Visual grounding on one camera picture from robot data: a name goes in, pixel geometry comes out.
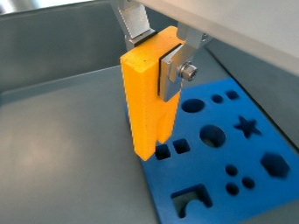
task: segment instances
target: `blue foam tray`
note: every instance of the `blue foam tray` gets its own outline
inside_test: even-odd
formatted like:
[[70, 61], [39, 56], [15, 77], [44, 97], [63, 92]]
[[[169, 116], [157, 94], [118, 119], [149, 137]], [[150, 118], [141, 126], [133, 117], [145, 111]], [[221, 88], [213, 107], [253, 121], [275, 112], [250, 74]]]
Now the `blue foam tray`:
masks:
[[163, 224], [238, 223], [299, 199], [299, 158], [233, 79], [182, 91], [173, 137], [142, 163]]

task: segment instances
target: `metal bracket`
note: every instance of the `metal bracket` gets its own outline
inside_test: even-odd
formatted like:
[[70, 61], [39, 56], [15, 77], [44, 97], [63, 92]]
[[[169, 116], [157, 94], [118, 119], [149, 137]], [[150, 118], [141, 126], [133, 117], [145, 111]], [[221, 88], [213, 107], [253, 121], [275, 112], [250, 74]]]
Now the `metal bracket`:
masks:
[[126, 48], [131, 50], [150, 39], [157, 31], [151, 29], [146, 7], [133, 0], [110, 0], [118, 22], [126, 34]]
[[193, 66], [193, 63], [187, 60], [191, 60], [207, 35], [189, 25], [179, 23], [178, 38], [185, 40], [185, 44], [173, 49], [161, 59], [158, 94], [166, 102], [169, 102], [182, 90], [183, 80], [191, 81], [195, 77], [198, 68]]

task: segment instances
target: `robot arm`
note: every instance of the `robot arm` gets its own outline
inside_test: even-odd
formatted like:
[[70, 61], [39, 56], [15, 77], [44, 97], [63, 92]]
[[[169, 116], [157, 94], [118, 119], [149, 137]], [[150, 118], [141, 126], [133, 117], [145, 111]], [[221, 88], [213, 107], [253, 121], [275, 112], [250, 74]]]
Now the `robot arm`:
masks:
[[[167, 118], [169, 115], [165, 113], [158, 113], [159, 116], [153, 120], [151, 118], [159, 108], [155, 108], [157, 105], [154, 106], [149, 101], [150, 95], [159, 97], [163, 107], [163, 105], [170, 104], [175, 97], [178, 98], [183, 80], [193, 80], [197, 68], [193, 66], [190, 59], [205, 40], [202, 31], [299, 75], [299, 51], [295, 48], [299, 29], [294, 29], [289, 36], [286, 35], [287, 32], [283, 32], [289, 23], [291, 27], [299, 25], [299, 17], [295, 16], [299, 3], [295, 0], [287, 0], [287, 2], [263, 0], [259, 3], [250, 0], [242, 2], [230, 0], [226, 3], [221, 0], [138, 0], [138, 2], [112, 0], [116, 17], [126, 33], [129, 50], [146, 40], [157, 38], [155, 31], [150, 28], [146, 7], [142, 4], [181, 21], [178, 35], [175, 35], [179, 41], [171, 49], [159, 52], [161, 55], [155, 59], [159, 65], [154, 71], [159, 75], [154, 83], [147, 83], [147, 85], [155, 85], [157, 87], [151, 91], [146, 91], [146, 87], [142, 89], [138, 97], [143, 100], [138, 100], [135, 94], [129, 93], [131, 92], [129, 90], [130, 82], [137, 80], [126, 82], [135, 152], [147, 160], [155, 153], [155, 141], [163, 142], [171, 135], [178, 106], [177, 101], [177, 106], [169, 108], [169, 110], [173, 110], [171, 118]], [[155, 47], [162, 46], [153, 44], [150, 48], [143, 48], [143, 51], [147, 51], [147, 54], [154, 54], [151, 49]], [[141, 73], [135, 73], [135, 69], [130, 70], [130, 74], [127, 74], [125, 67], [133, 61], [137, 61], [137, 58], [143, 55], [143, 51], [135, 51], [131, 57], [126, 57], [126, 60], [122, 59], [125, 80], [127, 75], [141, 76]], [[133, 111], [131, 108], [134, 107], [130, 104], [138, 102], [137, 107], [139, 109]]]

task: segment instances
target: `orange rectangular block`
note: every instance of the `orange rectangular block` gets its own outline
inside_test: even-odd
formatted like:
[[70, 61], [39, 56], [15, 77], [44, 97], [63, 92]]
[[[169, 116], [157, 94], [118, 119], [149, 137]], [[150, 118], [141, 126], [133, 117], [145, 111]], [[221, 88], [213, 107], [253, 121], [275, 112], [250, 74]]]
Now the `orange rectangular block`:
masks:
[[174, 130], [181, 93], [169, 102], [159, 98], [159, 59], [181, 43], [177, 27], [169, 27], [121, 58], [135, 153], [143, 160]]

